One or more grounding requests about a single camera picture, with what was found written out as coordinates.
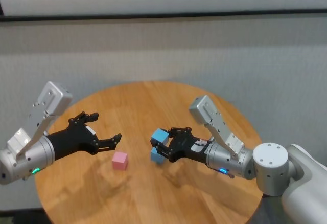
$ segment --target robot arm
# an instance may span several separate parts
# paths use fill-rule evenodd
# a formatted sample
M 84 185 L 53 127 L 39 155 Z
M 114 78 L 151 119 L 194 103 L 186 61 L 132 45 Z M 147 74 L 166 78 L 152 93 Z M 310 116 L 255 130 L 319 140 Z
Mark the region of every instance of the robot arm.
M 107 140 L 99 140 L 96 133 L 85 123 L 98 119 L 99 114 L 85 112 L 69 119 L 65 130 L 48 134 L 51 122 L 63 114 L 72 95 L 60 84 L 48 82 L 24 126 L 0 150 L 0 184 L 5 185 L 30 175 L 77 151 L 92 155 L 115 150 L 121 134 Z
M 151 139 L 159 154 L 175 162 L 189 158 L 211 169 L 248 180 L 269 196 L 282 196 L 286 213 L 298 224 L 326 223 L 327 170 L 297 145 L 287 148 L 263 143 L 247 149 L 227 127 L 208 96 L 197 98 L 190 112 L 211 132 L 209 140 L 191 134 L 191 128 L 171 128 L 169 146 Z

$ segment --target blue cube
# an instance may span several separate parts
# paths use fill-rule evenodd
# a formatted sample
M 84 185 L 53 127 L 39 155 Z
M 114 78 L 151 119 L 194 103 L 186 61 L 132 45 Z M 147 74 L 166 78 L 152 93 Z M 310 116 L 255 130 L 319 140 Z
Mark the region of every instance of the blue cube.
M 168 142 L 168 135 L 167 132 L 159 128 L 153 133 L 151 138 L 165 145 Z
M 153 147 L 151 150 L 151 160 L 155 161 L 158 164 L 162 164 L 165 161 L 165 157 L 158 154 L 157 150 Z

